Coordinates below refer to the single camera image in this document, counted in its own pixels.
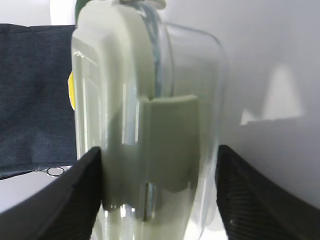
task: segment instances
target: metal ring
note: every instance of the metal ring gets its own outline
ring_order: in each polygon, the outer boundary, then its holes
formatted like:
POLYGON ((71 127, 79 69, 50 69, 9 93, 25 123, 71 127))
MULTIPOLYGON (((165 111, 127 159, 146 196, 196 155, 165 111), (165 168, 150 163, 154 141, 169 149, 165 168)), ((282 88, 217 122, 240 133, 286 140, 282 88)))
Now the metal ring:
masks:
POLYGON ((64 170, 62 167, 51 167, 51 168, 48 168, 48 169, 46 170, 46 174, 47 174, 48 176, 50 176, 50 177, 53 177, 53 178, 60 177, 60 176, 63 175, 64 173, 65 173, 65 170, 64 170), (50 170, 51 170, 51 169, 61 170, 62 172, 59 173, 59 174, 51 174, 51 173, 50 173, 50 170))

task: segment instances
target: gray fabric cloth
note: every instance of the gray fabric cloth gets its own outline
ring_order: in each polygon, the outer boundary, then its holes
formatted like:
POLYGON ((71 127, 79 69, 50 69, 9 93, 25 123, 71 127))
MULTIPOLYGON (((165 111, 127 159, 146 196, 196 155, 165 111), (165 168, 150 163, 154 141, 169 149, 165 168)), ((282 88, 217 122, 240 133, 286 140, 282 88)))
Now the gray fabric cloth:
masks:
POLYGON ((0 24, 0 176, 73 165, 75 26, 0 24))

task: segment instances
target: clear plastic container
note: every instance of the clear plastic container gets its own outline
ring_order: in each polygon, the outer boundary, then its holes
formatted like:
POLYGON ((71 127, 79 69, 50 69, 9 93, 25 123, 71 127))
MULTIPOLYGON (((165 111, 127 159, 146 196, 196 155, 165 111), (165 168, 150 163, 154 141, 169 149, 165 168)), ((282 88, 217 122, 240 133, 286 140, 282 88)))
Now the clear plastic container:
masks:
POLYGON ((102 150, 97 240, 199 239, 216 209, 219 42, 162 22, 145 2, 93 1, 80 13, 72 56, 78 157, 102 150))

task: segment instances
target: black textured pad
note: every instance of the black textured pad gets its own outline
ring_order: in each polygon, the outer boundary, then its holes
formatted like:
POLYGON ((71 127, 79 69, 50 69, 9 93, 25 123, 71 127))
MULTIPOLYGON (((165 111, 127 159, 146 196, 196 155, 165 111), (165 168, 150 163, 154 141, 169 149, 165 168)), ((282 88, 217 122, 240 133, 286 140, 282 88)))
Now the black textured pad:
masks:
POLYGON ((319 240, 320 211, 220 146, 217 205, 229 240, 319 240))
POLYGON ((89 240, 101 178, 101 151, 94 147, 42 191, 0 214, 0 239, 89 240))

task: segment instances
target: dark gray fabric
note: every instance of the dark gray fabric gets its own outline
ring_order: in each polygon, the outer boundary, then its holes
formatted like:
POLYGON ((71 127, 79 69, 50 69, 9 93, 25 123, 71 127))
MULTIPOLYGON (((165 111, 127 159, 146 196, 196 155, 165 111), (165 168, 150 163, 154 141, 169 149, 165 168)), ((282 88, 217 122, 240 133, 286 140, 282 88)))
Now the dark gray fabric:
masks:
POLYGON ((0 175, 77 160, 68 95, 75 26, 0 24, 0 175))

